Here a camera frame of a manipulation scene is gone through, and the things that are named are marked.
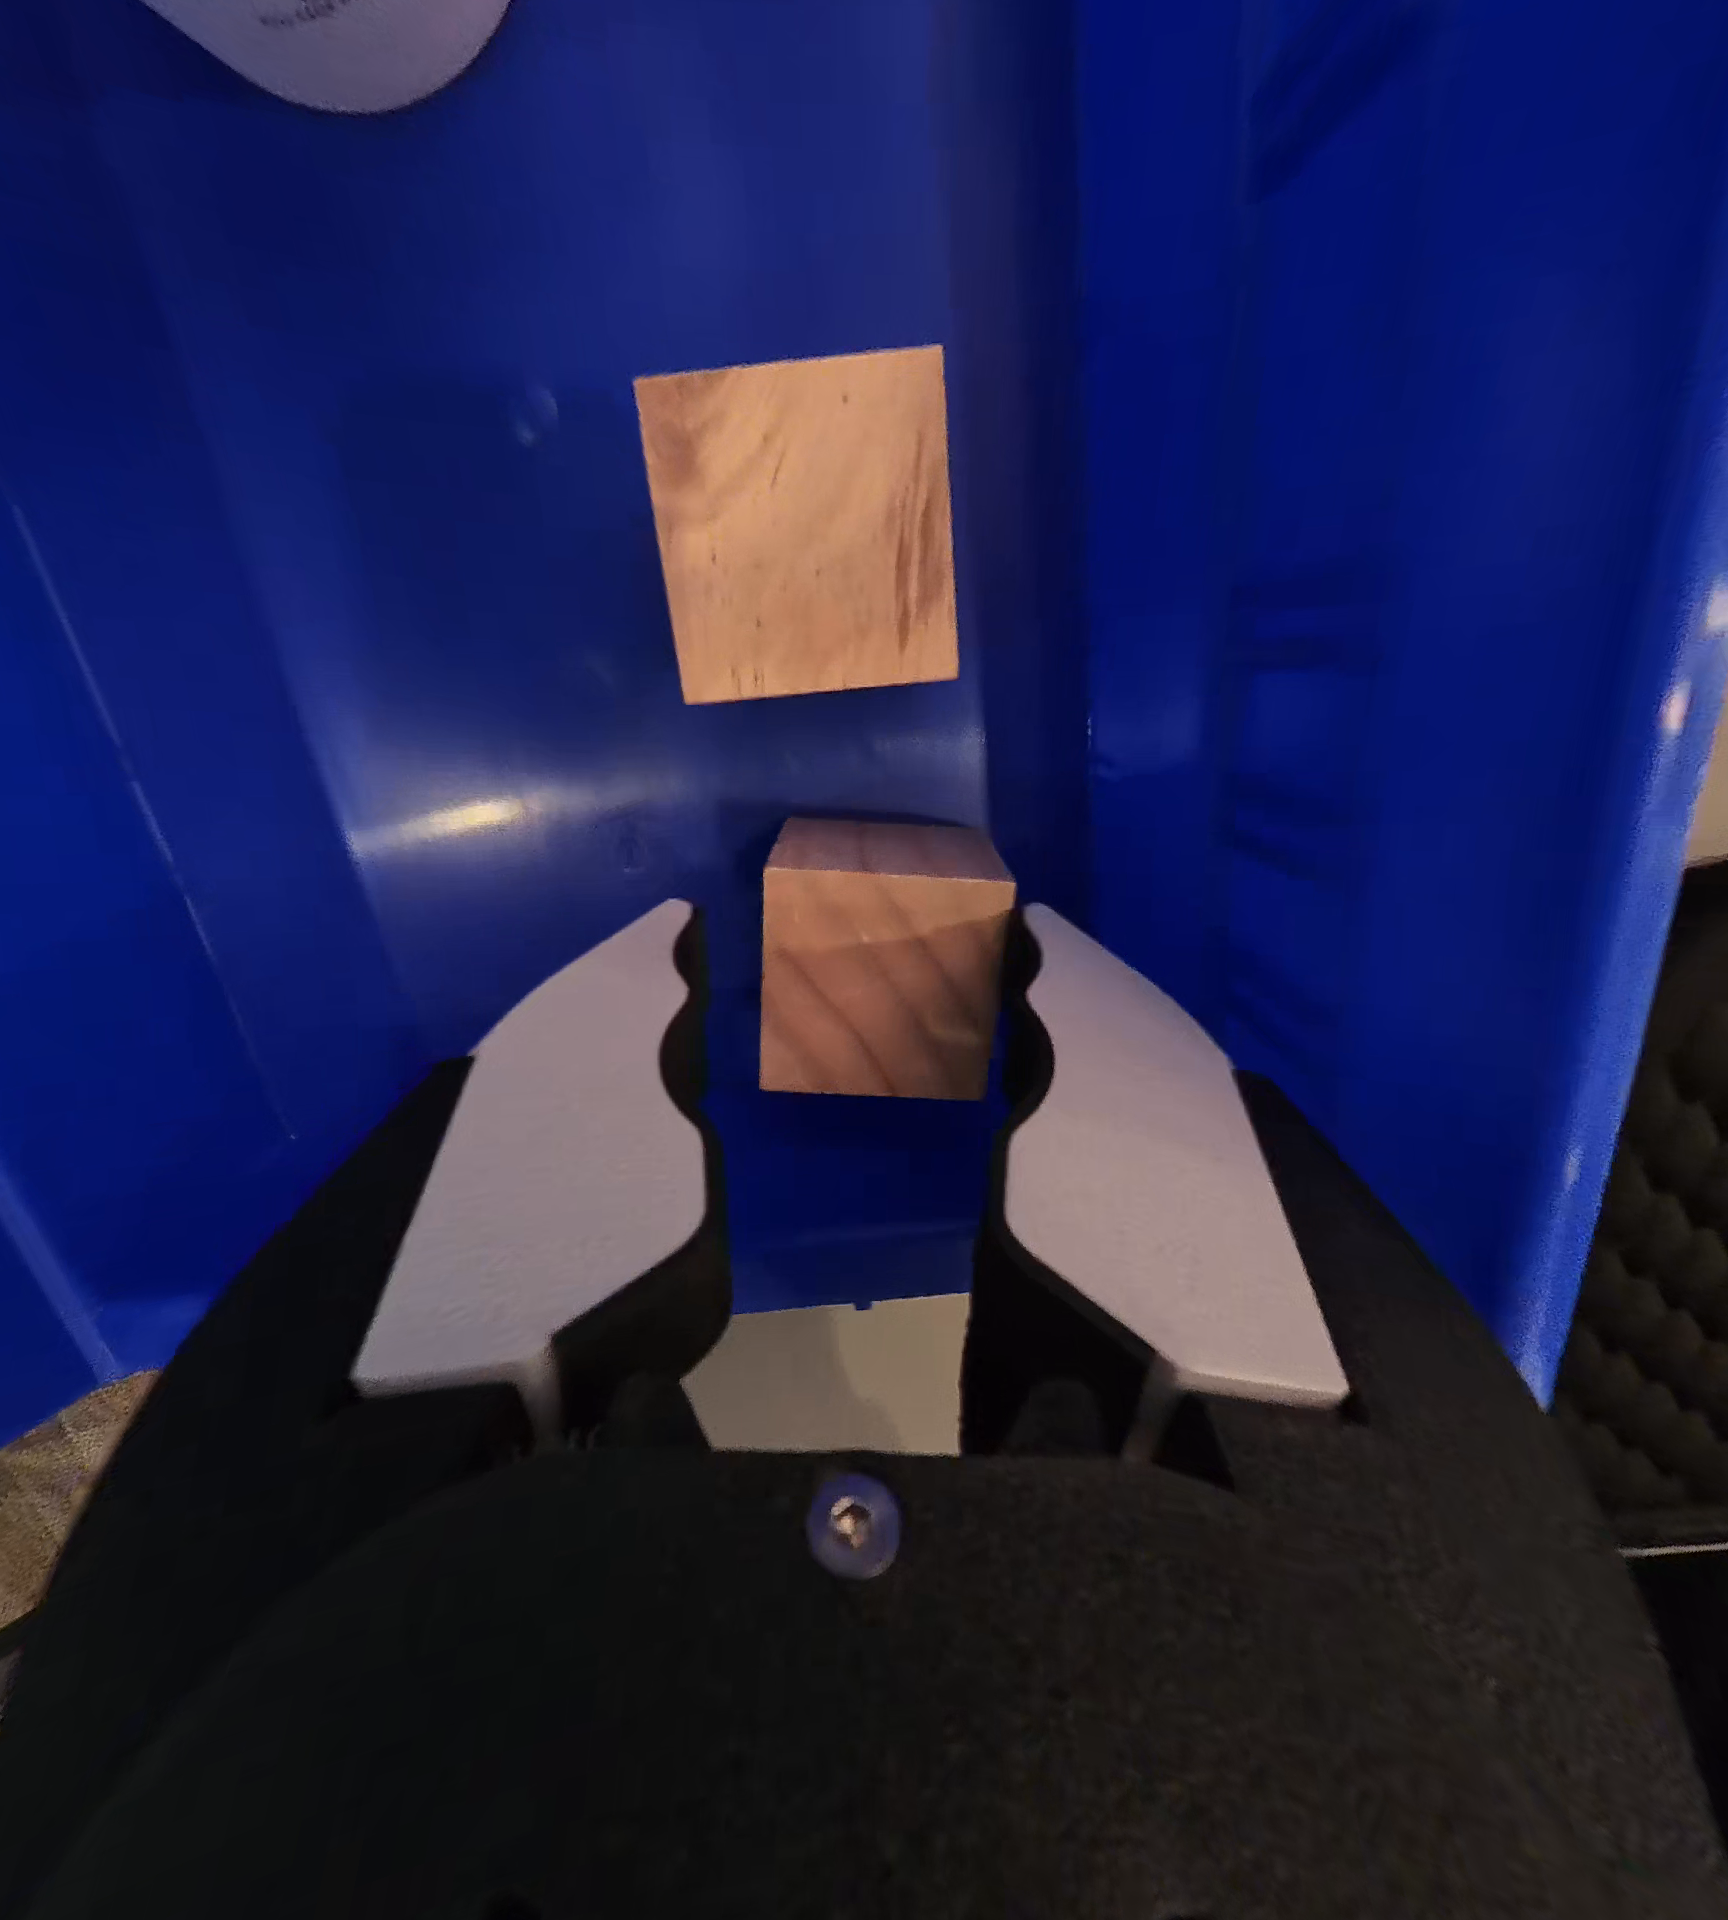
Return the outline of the white paper cup green band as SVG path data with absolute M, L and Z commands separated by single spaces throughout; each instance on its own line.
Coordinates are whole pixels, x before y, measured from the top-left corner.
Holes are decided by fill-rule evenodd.
M 146 8 L 281 103 L 379 115 L 455 80 L 510 2 L 147 2 Z

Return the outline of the blue plastic bin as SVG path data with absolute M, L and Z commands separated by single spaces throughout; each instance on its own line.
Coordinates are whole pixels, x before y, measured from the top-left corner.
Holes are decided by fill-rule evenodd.
M 958 674 L 683 702 L 633 380 L 939 344 Z M 991 1104 L 755 1089 L 796 810 L 985 827 L 1554 1388 L 1728 668 L 1728 3 L 0 3 L 0 1447 L 665 897 L 738 1301 Z

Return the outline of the small wooden cube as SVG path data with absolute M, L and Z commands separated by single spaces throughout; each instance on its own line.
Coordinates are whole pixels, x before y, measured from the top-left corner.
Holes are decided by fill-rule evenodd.
M 980 1099 L 1015 902 L 980 827 L 792 816 L 762 871 L 759 1089 Z
M 958 674 L 939 344 L 633 380 L 683 702 Z

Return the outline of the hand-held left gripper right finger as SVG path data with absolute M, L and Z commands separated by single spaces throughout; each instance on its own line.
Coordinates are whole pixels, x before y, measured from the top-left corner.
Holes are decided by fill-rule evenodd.
M 1043 902 L 1012 916 L 1002 1006 L 960 1451 L 1035 1432 L 1218 1469 L 1214 1403 L 1342 1417 L 1347 1370 L 1221 1045 Z

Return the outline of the black quilted wrist rest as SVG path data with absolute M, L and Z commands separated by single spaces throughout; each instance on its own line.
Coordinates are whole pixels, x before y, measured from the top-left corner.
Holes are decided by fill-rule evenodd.
M 1728 857 L 1682 878 L 1550 1412 L 1621 1548 L 1728 1546 Z

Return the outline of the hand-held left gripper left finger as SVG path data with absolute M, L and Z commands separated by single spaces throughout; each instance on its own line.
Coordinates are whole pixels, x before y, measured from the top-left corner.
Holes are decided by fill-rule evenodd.
M 470 1048 L 351 1384 L 510 1386 L 535 1438 L 637 1373 L 683 1380 L 731 1316 L 703 1111 L 701 912 L 665 899 L 536 982 Z

